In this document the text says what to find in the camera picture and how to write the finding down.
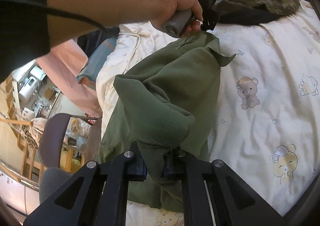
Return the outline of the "person's left hand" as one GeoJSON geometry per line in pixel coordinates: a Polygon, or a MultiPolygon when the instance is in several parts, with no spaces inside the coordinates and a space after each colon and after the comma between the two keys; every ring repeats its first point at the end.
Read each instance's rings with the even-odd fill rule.
{"type": "Polygon", "coordinates": [[[164,24],[175,13],[187,10],[191,10],[196,20],[187,26],[186,33],[199,30],[200,22],[203,21],[203,10],[198,0],[152,0],[150,22],[155,29],[164,32],[164,24]]]}

